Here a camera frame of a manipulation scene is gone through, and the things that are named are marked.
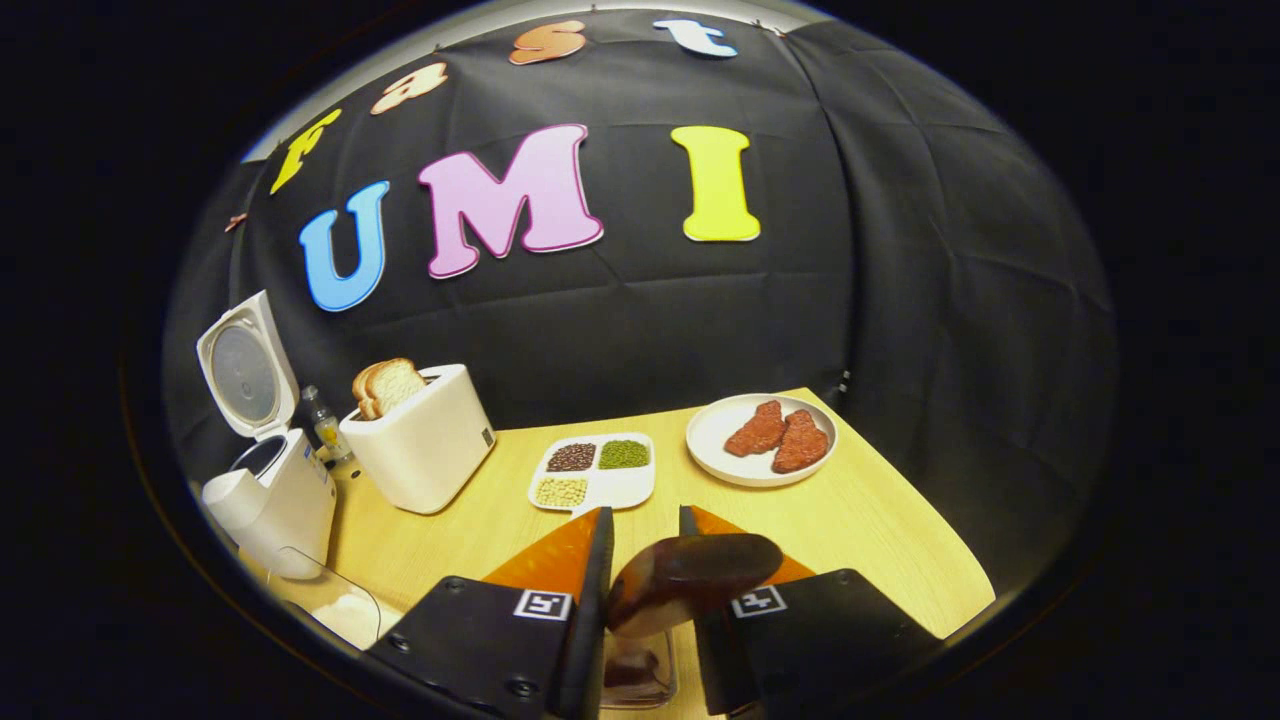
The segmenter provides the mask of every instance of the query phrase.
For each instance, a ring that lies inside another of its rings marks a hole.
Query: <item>rice cooker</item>
[[[338,491],[302,429],[289,428],[298,382],[266,291],[224,313],[196,341],[196,354],[227,424],[257,441],[205,483],[201,500],[264,568],[285,578],[316,577],[329,556]],[[284,547],[315,562],[280,552]]]

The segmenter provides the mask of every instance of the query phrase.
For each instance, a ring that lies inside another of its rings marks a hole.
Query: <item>pink letter m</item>
[[[525,202],[529,202],[529,232],[521,238],[525,250],[554,252],[599,240],[604,224],[586,210],[577,169],[577,146],[585,138],[586,127],[580,124],[530,133],[500,182],[470,152],[457,152],[422,168],[417,181],[431,187],[435,219],[435,258],[428,265],[431,277],[462,274],[480,260],[480,252],[467,245],[463,220],[490,254],[506,258]]]

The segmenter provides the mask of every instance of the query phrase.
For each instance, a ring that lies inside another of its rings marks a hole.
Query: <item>bottle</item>
[[[338,418],[320,400],[320,391],[316,389],[316,386],[302,388],[302,400],[308,405],[307,414],[315,425],[316,434],[324,442],[324,446],[329,448],[329,459],[338,462],[349,460],[351,446],[347,445],[347,438],[342,437],[342,432],[338,430]]]

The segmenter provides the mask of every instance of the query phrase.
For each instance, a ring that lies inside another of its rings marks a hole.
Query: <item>plate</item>
[[[600,451],[604,448],[604,443],[614,439],[631,439],[644,445],[649,450],[649,464],[643,468],[617,468],[612,470],[600,469]],[[547,462],[550,461],[552,455],[554,455],[557,450],[564,447],[566,445],[584,442],[595,446],[595,454],[591,456],[590,468],[585,470],[566,470],[559,473],[547,470]],[[653,450],[653,439],[644,433],[611,433],[604,436],[581,436],[559,439],[547,448],[547,452],[543,454],[543,459],[538,461],[538,468],[534,469],[534,477],[529,482],[529,502],[531,502],[535,507],[541,507],[543,510],[568,511],[572,514],[572,518],[577,518],[596,507],[612,507],[614,510],[634,507],[645,500],[649,500],[649,496],[653,495],[655,462],[657,457]],[[585,478],[586,496],[582,498],[582,502],[575,506],[543,505],[536,500],[538,483],[543,478]]]
[[[780,474],[772,468],[776,450],[746,457],[737,457],[726,451],[724,441],[755,415],[756,407],[771,400],[777,400],[782,405],[783,418],[796,410],[808,410],[813,415],[813,424],[827,433],[829,441],[827,454],[808,468]],[[685,429],[689,452],[704,470],[724,482],[758,488],[788,486],[817,473],[831,459],[838,441],[836,420],[826,410],[804,400],[763,392],[717,400],[694,415]]]

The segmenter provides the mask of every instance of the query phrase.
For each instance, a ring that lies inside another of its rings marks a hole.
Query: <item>table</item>
[[[829,411],[809,389],[780,395]],[[698,466],[685,428],[700,407],[588,423],[498,430],[493,451],[453,502],[435,515],[392,506],[358,460],[332,470],[338,484],[329,568],[407,611],[445,575],[483,578],[566,523],[568,512],[530,505],[526,491],[558,439],[617,432],[653,438],[657,482],[644,503],[614,510],[613,573],[636,552],[680,534],[681,505],[698,505],[776,542],[815,573],[851,568],[908,615],[943,638],[995,600],[964,541],[919,492],[847,423],[835,456],[800,483],[748,488]],[[645,717],[707,717],[692,623],[675,630],[678,691]],[[635,717],[635,711],[602,712]]]

